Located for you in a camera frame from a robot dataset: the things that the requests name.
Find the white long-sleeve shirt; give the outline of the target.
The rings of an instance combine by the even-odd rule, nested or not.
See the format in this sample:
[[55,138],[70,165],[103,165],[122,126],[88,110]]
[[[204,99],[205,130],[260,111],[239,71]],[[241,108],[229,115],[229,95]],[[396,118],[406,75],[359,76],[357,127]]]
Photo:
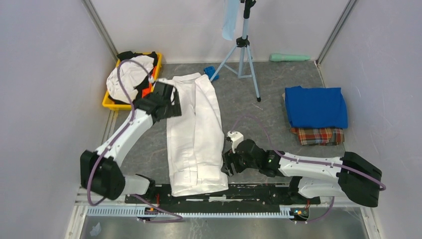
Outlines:
[[224,133],[216,92],[207,75],[193,73],[169,81],[178,91],[181,116],[167,119],[167,152],[174,197],[228,189],[221,171]]

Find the blue printed t-shirt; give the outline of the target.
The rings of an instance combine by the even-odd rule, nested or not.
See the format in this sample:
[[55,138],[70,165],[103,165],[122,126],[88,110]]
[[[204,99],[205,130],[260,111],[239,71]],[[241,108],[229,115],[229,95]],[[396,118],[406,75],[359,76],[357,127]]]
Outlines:
[[341,88],[285,89],[288,121],[297,128],[348,128],[348,115]]

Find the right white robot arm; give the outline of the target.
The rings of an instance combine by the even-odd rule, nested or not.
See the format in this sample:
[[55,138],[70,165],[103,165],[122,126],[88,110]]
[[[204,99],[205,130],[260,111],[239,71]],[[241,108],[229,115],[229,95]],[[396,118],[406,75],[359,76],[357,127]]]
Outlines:
[[264,150],[251,139],[226,140],[231,148],[223,154],[222,171],[228,176],[255,169],[267,177],[290,177],[288,198],[346,197],[361,206],[378,206],[386,190],[382,171],[354,152],[338,157],[310,157],[278,150]]

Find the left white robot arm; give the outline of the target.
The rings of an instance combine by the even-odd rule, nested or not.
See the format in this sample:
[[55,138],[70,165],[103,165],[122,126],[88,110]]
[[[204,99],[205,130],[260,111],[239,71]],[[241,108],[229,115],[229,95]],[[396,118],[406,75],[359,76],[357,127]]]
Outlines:
[[124,175],[120,167],[134,144],[156,122],[181,114],[176,87],[157,82],[151,93],[135,101],[133,110],[111,138],[95,151],[82,153],[81,186],[109,200],[137,194],[143,202],[152,202],[156,198],[155,181],[140,174]]

